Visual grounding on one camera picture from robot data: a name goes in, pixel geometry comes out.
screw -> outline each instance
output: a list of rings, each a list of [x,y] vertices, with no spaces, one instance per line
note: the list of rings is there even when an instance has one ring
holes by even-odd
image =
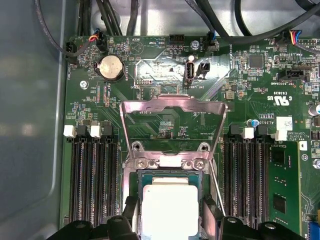
[[[194,163],[195,167],[199,170],[202,170],[205,168],[205,163],[202,160],[196,160]]]
[[[320,169],[320,159],[315,159],[315,160],[313,161],[313,167],[314,167],[315,169]]]
[[[141,158],[141,159],[137,160],[136,166],[139,169],[145,169],[147,167],[147,162],[145,161],[145,159]]]
[[[267,224],[265,225],[265,227],[268,228],[268,229],[271,229],[271,230],[276,229],[275,225],[273,225],[273,224],[271,224],[271,223],[267,223]]]
[[[79,85],[80,85],[80,88],[83,89],[83,90],[86,90],[89,87],[89,83],[87,81],[84,81],[84,80],[81,81]]]
[[[194,40],[191,42],[191,48],[193,50],[198,50],[200,48],[200,42],[197,40]]]
[[[228,218],[228,222],[232,223],[232,224],[235,224],[237,222],[237,220],[233,217],[229,217]]]

chip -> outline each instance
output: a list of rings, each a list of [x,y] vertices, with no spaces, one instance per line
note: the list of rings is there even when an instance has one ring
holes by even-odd
[[[287,200],[282,197],[279,196],[277,194],[273,194],[273,208],[275,210],[278,210],[281,213],[286,213],[286,202]]]
[[[264,56],[263,55],[250,55],[249,56],[250,68],[263,68],[264,67]]]
[[[226,91],[225,92],[225,99],[227,99],[227,100],[235,99],[235,92],[234,91]]]
[[[282,149],[274,149],[272,151],[272,161],[275,164],[285,165],[286,162],[286,154],[285,150]]]

sticker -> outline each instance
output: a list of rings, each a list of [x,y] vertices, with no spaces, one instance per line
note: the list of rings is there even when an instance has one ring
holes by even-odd
[[[307,151],[308,150],[308,142],[307,141],[299,141],[299,150]]]
[[[301,156],[301,159],[303,160],[303,161],[307,161],[308,160],[308,155],[307,154],[303,154],[302,156]]]
[[[291,116],[277,116],[276,117],[276,129],[292,131],[292,117]]]

cable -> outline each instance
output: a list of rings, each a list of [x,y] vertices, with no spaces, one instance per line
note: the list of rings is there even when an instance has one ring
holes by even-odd
[[[212,10],[212,7],[208,0],[195,0],[195,2],[198,4],[200,9],[204,12],[208,20],[210,21],[213,28],[216,30],[216,32],[221,37],[229,37],[229,34],[226,32],[224,27],[221,25],[218,17],[216,16],[215,12]]]
[[[309,11],[312,9],[316,4],[314,2],[311,2],[309,0],[295,0],[295,2],[305,11]],[[314,15],[317,15],[320,17],[320,12],[316,12]]]
[[[295,36],[295,43],[296,43],[296,44],[298,43],[299,36],[300,36],[301,33],[302,33],[302,31],[299,30],[299,31],[297,32],[296,36]]]
[[[304,46],[304,45],[302,45],[302,44],[300,44],[298,42],[294,46],[299,48],[299,49],[305,50],[305,51],[307,51],[309,53],[312,53],[312,54],[320,54],[320,50],[316,50],[316,49],[312,49],[312,48],[306,47],[306,46]]]
[[[138,0],[131,0],[130,20],[128,27],[126,28],[126,35],[133,36],[136,29],[137,18],[138,18]]]
[[[295,45],[295,40],[294,40],[294,33],[290,31],[290,36],[291,36],[291,43],[292,45]]]
[[[51,36],[50,32],[49,32],[49,29],[46,25],[46,22],[45,22],[45,19],[44,19],[44,16],[43,16],[43,13],[42,13],[42,10],[41,10],[41,6],[40,6],[40,0],[34,0],[34,4],[35,4],[35,11],[36,11],[36,15],[38,17],[38,20],[39,20],[39,23],[41,25],[41,28],[44,32],[44,34],[47,36],[49,42],[58,50],[60,51],[61,53],[63,53],[64,55],[68,56],[68,57],[77,57],[79,56],[80,54],[83,54],[84,51],[89,47],[89,45],[91,44],[91,42],[87,41],[83,44],[82,47],[80,47],[78,49],[78,51],[74,52],[74,53],[71,53],[71,52],[68,52],[67,50],[64,50],[62,47],[60,47],[56,41],[54,40],[54,38]]]
[[[106,31],[108,33],[108,35],[110,36],[114,36],[114,32],[113,32],[113,28],[111,25],[111,21],[109,19],[109,16],[104,8],[104,4],[101,0],[96,0],[96,3],[98,4],[101,16],[102,16],[102,20],[104,21],[105,27],[106,27]]]
[[[185,2],[192,8],[204,21],[204,23],[208,26],[210,29],[210,32],[213,32],[214,38],[216,38],[216,31],[214,27],[211,25],[209,19],[205,15],[205,13],[200,9],[200,7],[194,2],[194,0],[185,0]]]
[[[77,34],[78,36],[82,36],[84,34],[84,0],[79,1]]]
[[[119,23],[117,21],[116,15],[115,15],[115,11],[114,11],[110,1],[109,0],[103,0],[103,5],[104,5],[104,8],[106,10],[106,13],[110,17],[111,25],[113,27],[115,35],[122,36],[122,32],[121,32]]]
[[[208,9],[209,9],[209,12],[213,12],[208,0],[196,0],[196,2],[198,4],[201,4],[202,9],[206,9],[207,12],[208,12]],[[273,36],[279,34],[282,31],[287,31],[287,30],[292,29],[292,28],[296,27],[297,25],[303,23],[304,21],[309,19],[313,14],[315,14],[319,10],[320,10],[320,3],[316,4],[316,6],[313,7],[311,10],[306,11],[305,13],[300,15],[299,17],[293,19],[292,21],[290,21],[280,27],[277,27],[273,30],[270,30],[270,31],[267,31],[267,32],[264,32],[264,33],[261,33],[258,35],[253,35],[253,36],[229,36],[228,33],[223,28],[223,26],[221,25],[217,16],[214,13],[212,15],[207,14],[205,11],[204,11],[204,13],[206,14],[208,19],[210,20],[211,24],[212,24],[213,20],[216,20],[215,23],[213,24],[213,27],[223,40],[225,40],[229,44],[241,45],[241,44],[251,44],[251,43],[255,43],[257,41],[261,41],[263,39],[272,38]]]
[[[241,0],[234,0],[234,15],[236,23],[238,24],[238,27],[242,34],[244,36],[252,36],[251,32],[248,30],[245,21],[242,17],[242,11],[241,11]]]
[[[83,4],[83,34],[90,35],[90,0],[84,0]]]

white slot latch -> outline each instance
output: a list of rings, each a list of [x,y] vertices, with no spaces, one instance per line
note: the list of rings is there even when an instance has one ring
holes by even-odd
[[[63,135],[68,137],[68,138],[75,138],[77,133],[76,133],[76,128],[73,125],[64,125],[64,130],[63,130]]]
[[[243,139],[253,139],[255,137],[255,129],[253,127],[245,127],[242,132]]]
[[[271,134],[270,137],[276,141],[287,141],[288,131],[277,130],[275,133]]]
[[[90,136],[95,139],[100,139],[101,138],[101,127],[100,126],[91,126]]]

